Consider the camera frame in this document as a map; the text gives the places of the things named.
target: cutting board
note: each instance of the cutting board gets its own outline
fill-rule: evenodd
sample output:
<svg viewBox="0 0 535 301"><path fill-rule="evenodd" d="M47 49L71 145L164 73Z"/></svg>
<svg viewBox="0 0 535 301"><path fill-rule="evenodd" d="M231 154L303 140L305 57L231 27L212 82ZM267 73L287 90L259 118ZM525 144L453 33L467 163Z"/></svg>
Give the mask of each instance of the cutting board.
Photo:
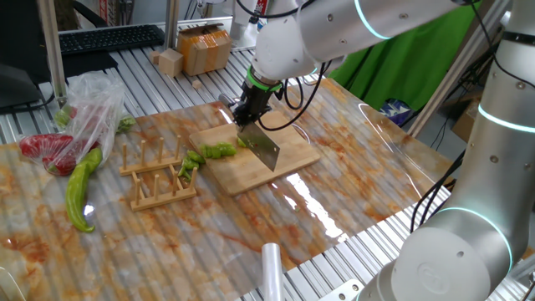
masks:
<svg viewBox="0 0 535 301"><path fill-rule="evenodd" d="M262 117L266 127L284 125L288 120L280 112L270 112ZM237 145L237 128L234 124L222 125L190 135L190 142L200 154L200 146L232 143L237 150L234 156L206 159L206 165L219 184L230 196L235 196L261 186L277 177L297 171L319 160L318 152L295 130L294 126L268 132L264 131L280 147L275 171L267 168L248 148Z"/></svg>

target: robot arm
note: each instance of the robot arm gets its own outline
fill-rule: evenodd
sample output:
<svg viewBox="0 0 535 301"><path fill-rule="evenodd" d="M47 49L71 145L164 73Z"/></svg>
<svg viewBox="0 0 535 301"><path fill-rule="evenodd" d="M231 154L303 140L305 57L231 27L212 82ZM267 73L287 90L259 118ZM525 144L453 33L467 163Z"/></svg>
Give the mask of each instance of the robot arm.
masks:
<svg viewBox="0 0 535 301"><path fill-rule="evenodd" d="M452 0L316 0L292 16L270 19L258 35L241 104L232 109L235 121L241 127L257 121L269 110L281 80L311 74L322 62L368 48L459 5Z"/></svg>
<svg viewBox="0 0 535 301"><path fill-rule="evenodd" d="M316 0L293 16L270 20L258 36L235 121L256 121L280 80L310 74L320 62L394 37L460 4ZM497 53L502 67L492 66L455 191L359 301L484 300L525 252L535 201L535 86L529 83L535 82L535 0L514 4Z"/></svg>

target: marble table surface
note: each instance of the marble table surface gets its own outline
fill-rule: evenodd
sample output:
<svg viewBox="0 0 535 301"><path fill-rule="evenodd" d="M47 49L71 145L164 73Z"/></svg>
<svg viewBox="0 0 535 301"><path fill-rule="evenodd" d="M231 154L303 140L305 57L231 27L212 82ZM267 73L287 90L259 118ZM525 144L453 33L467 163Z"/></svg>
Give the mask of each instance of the marble table surface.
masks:
<svg viewBox="0 0 535 301"><path fill-rule="evenodd" d="M306 97L312 88L305 87ZM293 87L289 96L298 97ZM273 108L295 115L272 99ZM32 300L233 300L262 282L261 248L281 246L291 269L420 199L451 164L384 116L326 79L295 129L321 160L239 196L226 196L203 166L197 196L132 212L134 187L120 177L147 141L152 160L161 136L172 156L193 149L192 133L230 122L221 103L137 119L117 135L106 164L89 179L87 234L69 222L67 177L49 175L16 144L0 146L0 286ZM171 189L171 174L140 174L145 194Z"/></svg>

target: table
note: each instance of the table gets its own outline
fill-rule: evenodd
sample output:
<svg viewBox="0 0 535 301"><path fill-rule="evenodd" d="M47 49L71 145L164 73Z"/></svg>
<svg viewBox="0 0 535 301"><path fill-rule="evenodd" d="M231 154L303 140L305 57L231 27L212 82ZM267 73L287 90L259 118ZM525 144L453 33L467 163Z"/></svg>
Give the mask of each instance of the table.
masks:
<svg viewBox="0 0 535 301"><path fill-rule="evenodd" d="M70 225L64 211L66 178L53 177L22 158L15 144L0 146L0 267L27 298L233 300L245 294L247 300L262 299L257 287L265 242L281 245L287 298L319 298L334 288L335 276L327 277L329 273L349 271L339 279L366 282L377 272L385 259L370 253L373 243L390 258L396 256L389 244L399 247L406 237L407 213L390 216L419 199L450 164L325 80L297 123L322 156L320 162L234 198L222 194L203 167L194 199L133 213L127 203L134 193L131 179L118 175L122 143L134 150L129 160L135 161L139 141L147 140L150 160L160 136L166 138L170 152L164 154L169 155L176 134L186 138L229 122L214 101L221 92L241 93L252 57L248 50L235 52L223 70L173 79L150 64L150 51L112 53L119 67L105 70L127 85L125 107L139 117L140 130L118 135L106 165L91 177L85 214L96 226L94 233ZM191 87L195 79L204 84L199 90ZM51 90L46 84L41 89L45 94ZM310 92L305 87L305 94ZM292 87L290 96L296 93ZM286 116L295 114L272 102ZM50 117L57 109L52 104L33 113L0 116L3 143L20 134L54 132ZM181 153L187 149L192 147L183 139ZM145 191L153 187L154 174L142 175ZM170 189L169 176L160 173L162 190ZM439 200L446 197L442 192ZM379 231L368 229L377 222ZM361 231L374 234L354 237L362 237ZM326 261L333 268L321 268ZM0 270L0 281L5 271Z"/></svg>

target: knife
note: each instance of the knife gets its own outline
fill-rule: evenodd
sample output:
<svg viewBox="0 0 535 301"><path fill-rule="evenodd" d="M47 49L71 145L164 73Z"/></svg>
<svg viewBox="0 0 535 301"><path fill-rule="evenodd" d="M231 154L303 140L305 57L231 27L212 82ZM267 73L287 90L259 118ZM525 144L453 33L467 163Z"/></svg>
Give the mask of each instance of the knife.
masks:
<svg viewBox="0 0 535 301"><path fill-rule="evenodd" d="M281 149L258 125L251 123L244 126L238 130L237 136L267 168L275 171Z"/></svg>

